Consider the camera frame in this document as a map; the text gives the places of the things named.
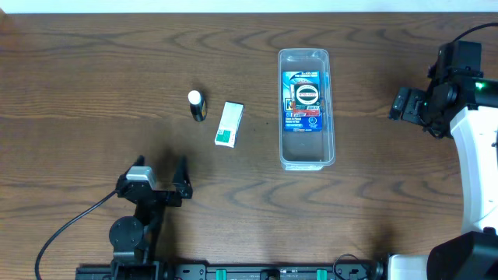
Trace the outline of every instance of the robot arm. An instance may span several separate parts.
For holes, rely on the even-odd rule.
[[[388,279],[498,278],[498,81],[483,78],[481,45],[440,47],[427,91],[401,88],[389,118],[423,126],[435,138],[454,138],[464,195],[462,235],[429,256],[394,255]]]

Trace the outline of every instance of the wood grain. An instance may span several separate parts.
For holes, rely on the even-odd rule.
[[[168,186],[189,160],[194,199],[169,209],[164,256],[211,263],[332,262],[428,254],[458,236],[458,155],[387,119],[400,86],[424,88],[440,44],[496,14],[15,15],[0,33],[0,278],[32,279],[39,249],[114,188],[139,154]],[[498,33],[480,30],[498,76]],[[279,162],[277,54],[331,55],[337,159],[318,173]],[[187,93],[208,97],[192,120]],[[246,107],[237,147],[213,144],[223,104]],[[47,250],[45,279],[112,258],[113,198]]]

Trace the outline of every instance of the clear plastic container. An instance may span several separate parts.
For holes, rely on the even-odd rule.
[[[285,131],[283,127],[282,74],[319,71],[323,100],[321,131]],[[279,52],[280,161],[284,170],[321,170],[335,161],[334,119],[328,52],[322,49],[284,49]]]

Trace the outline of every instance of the small bottle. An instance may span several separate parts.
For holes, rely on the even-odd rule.
[[[192,90],[188,93],[188,102],[190,102],[190,112],[196,121],[205,120],[206,105],[204,96],[197,90]]]

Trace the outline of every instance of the green connector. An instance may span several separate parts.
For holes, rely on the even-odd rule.
[[[317,280],[327,280],[327,270],[317,269]]]
[[[217,269],[216,270],[216,280],[226,280],[226,270]]]

